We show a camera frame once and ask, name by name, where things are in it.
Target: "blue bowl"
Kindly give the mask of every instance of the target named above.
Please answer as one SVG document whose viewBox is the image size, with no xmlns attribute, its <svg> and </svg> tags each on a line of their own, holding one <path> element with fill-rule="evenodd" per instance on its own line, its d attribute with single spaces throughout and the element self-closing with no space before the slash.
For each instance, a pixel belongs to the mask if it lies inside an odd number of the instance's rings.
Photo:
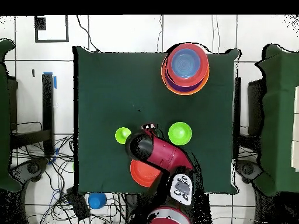
<svg viewBox="0 0 299 224">
<path fill-rule="evenodd" d="M 105 193 L 90 193 L 88 204 L 92 209 L 101 209 L 107 202 Z"/>
<path fill-rule="evenodd" d="M 181 78 L 190 78 L 199 70 L 200 58 L 191 49 L 181 49 L 175 53 L 171 60 L 172 71 Z"/>
</svg>

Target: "green cup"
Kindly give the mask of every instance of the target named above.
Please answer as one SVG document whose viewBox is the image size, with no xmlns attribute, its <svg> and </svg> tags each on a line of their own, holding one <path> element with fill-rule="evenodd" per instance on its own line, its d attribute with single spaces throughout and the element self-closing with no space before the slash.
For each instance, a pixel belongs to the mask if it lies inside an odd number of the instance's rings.
<svg viewBox="0 0 299 224">
<path fill-rule="evenodd" d="M 168 137 L 175 145 L 184 145 L 188 143 L 192 137 L 192 130 L 184 122 L 176 122 L 168 130 Z"/>
<path fill-rule="evenodd" d="M 125 144 L 128 136 L 130 136 L 131 131 L 126 127 L 120 127 L 115 132 L 115 139 L 120 144 Z"/>
</svg>

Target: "purple bowl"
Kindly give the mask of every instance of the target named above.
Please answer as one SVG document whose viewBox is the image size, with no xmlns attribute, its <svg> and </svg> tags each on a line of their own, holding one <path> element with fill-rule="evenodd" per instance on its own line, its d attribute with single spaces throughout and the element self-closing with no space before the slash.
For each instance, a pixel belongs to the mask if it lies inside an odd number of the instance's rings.
<svg viewBox="0 0 299 224">
<path fill-rule="evenodd" d="M 195 90 L 202 82 L 203 80 L 201 80 L 199 83 L 190 86 L 190 87 L 181 87 L 175 83 L 172 82 L 172 80 L 169 78 L 168 74 L 167 74 L 167 70 L 165 70 L 165 78 L 168 82 L 168 84 L 175 90 L 180 91 L 180 92 L 190 92 L 192 90 Z"/>
</svg>

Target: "table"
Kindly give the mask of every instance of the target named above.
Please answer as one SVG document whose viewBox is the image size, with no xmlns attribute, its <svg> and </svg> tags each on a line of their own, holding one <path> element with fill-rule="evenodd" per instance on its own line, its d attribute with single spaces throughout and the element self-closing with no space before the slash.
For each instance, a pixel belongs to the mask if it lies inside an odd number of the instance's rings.
<svg viewBox="0 0 299 224">
<path fill-rule="evenodd" d="M 154 122 L 168 128 L 188 123 L 192 139 L 182 148 L 200 163 L 204 189 L 235 194 L 231 185 L 234 61 L 238 50 L 208 54 L 210 77 L 191 96 L 172 93 L 161 79 L 166 53 L 89 52 L 73 49 L 78 66 L 79 191 L 141 193 L 130 159 L 114 134 Z"/>
</svg>

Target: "floor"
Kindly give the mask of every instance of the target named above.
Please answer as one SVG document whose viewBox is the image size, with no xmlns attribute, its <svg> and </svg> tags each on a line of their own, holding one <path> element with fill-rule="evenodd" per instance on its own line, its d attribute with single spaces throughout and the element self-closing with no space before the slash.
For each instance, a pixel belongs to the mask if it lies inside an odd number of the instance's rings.
<svg viewBox="0 0 299 224">
<path fill-rule="evenodd" d="M 247 84 L 262 78 L 255 66 L 261 59 L 262 49 L 269 43 L 278 43 L 282 47 L 297 51 L 299 49 L 297 17 L 290 15 L 127 15 L 127 16 L 68 16 L 69 42 L 35 43 L 33 16 L 0 16 L 0 38 L 15 42 L 16 48 L 7 53 L 5 64 L 9 74 L 16 76 L 18 88 L 18 123 L 29 121 L 42 122 L 41 75 L 52 72 L 57 77 L 54 89 L 54 119 L 56 148 L 62 138 L 71 137 L 73 129 L 73 55 L 72 46 L 83 46 L 96 51 L 93 45 L 103 51 L 117 52 L 161 52 L 177 43 L 187 41 L 205 45 L 214 53 L 224 53 L 228 49 L 238 48 L 242 56 L 238 64 L 238 73 L 242 78 L 241 88 L 241 132 L 246 134 L 248 126 Z M 47 30 L 39 31 L 39 40 L 65 39 L 65 16 L 46 16 Z M 18 126 L 18 131 L 38 130 L 39 124 Z M 38 151 L 38 147 L 29 147 Z M 65 187 L 73 185 L 72 155 L 66 143 L 60 154 L 66 154 L 67 162 L 62 176 Z M 26 152 L 16 150 L 13 166 L 26 158 Z M 64 162 L 57 159 L 57 166 Z M 58 188 L 59 180 L 52 165 L 47 168 L 52 187 Z M 30 224 L 39 224 L 43 214 L 53 204 L 53 189 L 50 179 L 43 174 L 38 183 L 30 183 L 26 194 L 26 213 Z M 255 214 L 255 198 L 251 185 L 244 184 L 235 176 L 239 189 L 237 195 L 210 194 L 213 224 L 252 224 Z M 108 205 L 100 210 L 92 210 L 94 215 L 107 215 L 112 211 L 113 223 L 119 223 L 119 213 Z M 70 224 L 68 220 L 53 221 L 45 224 Z M 73 224 L 101 224 L 103 220 Z"/>
</svg>

